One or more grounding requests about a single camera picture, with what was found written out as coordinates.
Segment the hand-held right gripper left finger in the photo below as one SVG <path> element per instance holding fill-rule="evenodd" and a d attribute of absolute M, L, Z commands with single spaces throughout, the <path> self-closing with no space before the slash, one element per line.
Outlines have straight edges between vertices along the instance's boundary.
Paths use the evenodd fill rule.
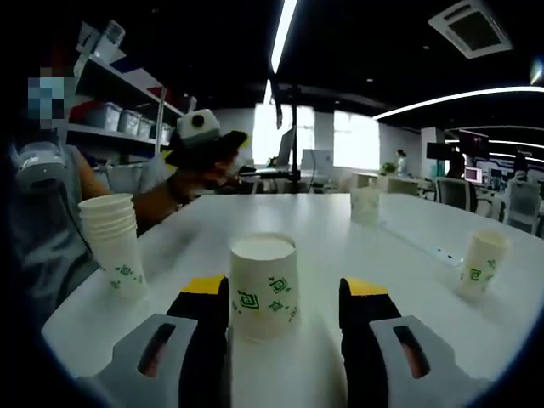
<path fill-rule="evenodd" d="M 229 282 L 184 288 L 112 349 L 112 360 L 81 388 L 104 407 L 220 407 L 227 354 Z"/>

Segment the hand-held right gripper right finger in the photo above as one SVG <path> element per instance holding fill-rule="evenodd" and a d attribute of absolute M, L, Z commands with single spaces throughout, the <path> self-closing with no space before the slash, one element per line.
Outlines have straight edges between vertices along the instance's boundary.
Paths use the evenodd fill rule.
<path fill-rule="evenodd" d="M 457 363 L 454 349 L 377 285 L 339 283 L 341 353 L 350 407 L 467 407 L 488 387 Z"/>

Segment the person's left hand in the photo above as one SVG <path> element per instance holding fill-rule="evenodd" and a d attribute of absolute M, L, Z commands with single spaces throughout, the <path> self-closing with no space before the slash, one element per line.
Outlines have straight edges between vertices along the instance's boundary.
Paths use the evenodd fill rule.
<path fill-rule="evenodd" d="M 216 190 L 224 186 L 236 186 L 239 179 L 230 173 L 237 156 L 231 156 L 223 161 L 216 162 L 207 170 L 184 172 L 181 176 L 180 190 L 190 198 L 199 195 L 202 190 Z"/>

